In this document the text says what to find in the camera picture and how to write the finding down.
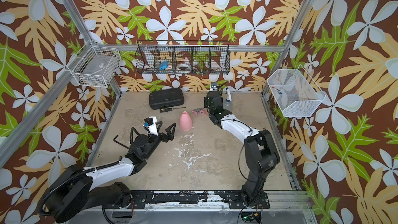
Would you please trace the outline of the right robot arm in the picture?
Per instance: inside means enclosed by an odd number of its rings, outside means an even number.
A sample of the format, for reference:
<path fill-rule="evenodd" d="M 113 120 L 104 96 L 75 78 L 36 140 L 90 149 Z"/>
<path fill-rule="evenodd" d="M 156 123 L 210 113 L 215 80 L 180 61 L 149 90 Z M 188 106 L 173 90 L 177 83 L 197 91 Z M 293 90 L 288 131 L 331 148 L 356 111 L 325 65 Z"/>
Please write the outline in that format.
<path fill-rule="evenodd" d="M 246 165 L 249 169 L 246 182 L 241 188 L 241 198 L 246 206 L 265 204 L 264 183 L 280 163 L 275 142 L 268 130 L 257 130 L 238 120 L 223 106 L 222 92 L 213 90 L 204 97 L 204 107 L 213 124 L 230 132 L 243 143 Z"/>

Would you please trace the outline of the clear blue spray bottle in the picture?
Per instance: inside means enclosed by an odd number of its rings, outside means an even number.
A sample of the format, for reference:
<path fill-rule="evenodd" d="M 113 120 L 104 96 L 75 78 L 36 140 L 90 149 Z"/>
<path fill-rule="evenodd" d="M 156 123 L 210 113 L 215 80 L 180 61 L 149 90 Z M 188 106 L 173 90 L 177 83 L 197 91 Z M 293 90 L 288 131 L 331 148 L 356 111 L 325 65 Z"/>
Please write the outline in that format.
<path fill-rule="evenodd" d="M 232 101 L 224 100 L 223 107 L 225 110 L 227 110 L 231 113 L 233 112 L 233 102 Z"/>

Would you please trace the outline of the pink spray bottle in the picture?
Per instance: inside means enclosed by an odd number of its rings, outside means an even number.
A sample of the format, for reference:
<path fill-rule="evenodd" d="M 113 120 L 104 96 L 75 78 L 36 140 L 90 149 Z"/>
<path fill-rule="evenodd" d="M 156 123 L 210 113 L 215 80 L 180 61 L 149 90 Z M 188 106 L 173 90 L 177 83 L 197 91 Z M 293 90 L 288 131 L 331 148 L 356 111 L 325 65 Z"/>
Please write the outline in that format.
<path fill-rule="evenodd" d="M 192 129 L 193 123 L 187 111 L 184 111 L 179 119 L 179 125 L 182 131 L 188 132 Z"/>

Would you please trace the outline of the blue white spray nozzle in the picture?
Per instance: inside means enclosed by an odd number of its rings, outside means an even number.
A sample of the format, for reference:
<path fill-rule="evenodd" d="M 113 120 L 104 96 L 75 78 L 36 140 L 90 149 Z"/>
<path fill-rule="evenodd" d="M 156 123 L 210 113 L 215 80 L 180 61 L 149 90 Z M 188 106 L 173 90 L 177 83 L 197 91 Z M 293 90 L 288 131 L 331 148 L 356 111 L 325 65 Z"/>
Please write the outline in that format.
<path fill-rule="evenodd" d="M 229 87 L 226 87 L 225 90 L 226 90 L 226 101 L 231 102 L 232 101 L 231 90 Z"/>

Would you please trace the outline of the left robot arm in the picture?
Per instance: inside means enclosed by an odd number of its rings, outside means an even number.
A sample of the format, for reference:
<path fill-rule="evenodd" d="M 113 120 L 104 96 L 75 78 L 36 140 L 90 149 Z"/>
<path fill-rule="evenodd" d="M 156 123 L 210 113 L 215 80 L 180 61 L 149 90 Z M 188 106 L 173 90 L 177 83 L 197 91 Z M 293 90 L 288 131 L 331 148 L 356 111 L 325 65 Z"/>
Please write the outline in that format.
<path fill-rule="evenodd" d="M 147 134 L 131 128 L 128 152 L 117 161 L 97 167 L 68 167 L 40 199 L 38 214 L 52 216 L 60 224 L 85 209 L 128 207 L 132 202 L 131 190 L 117 179 L 140 172 L 159 144 L 172 141 L 175 136 L 175 123 L 164 133 L 160 132 L 162 122 L 156 122 L 153 117 L 146 118 L 143 126 Z"/>

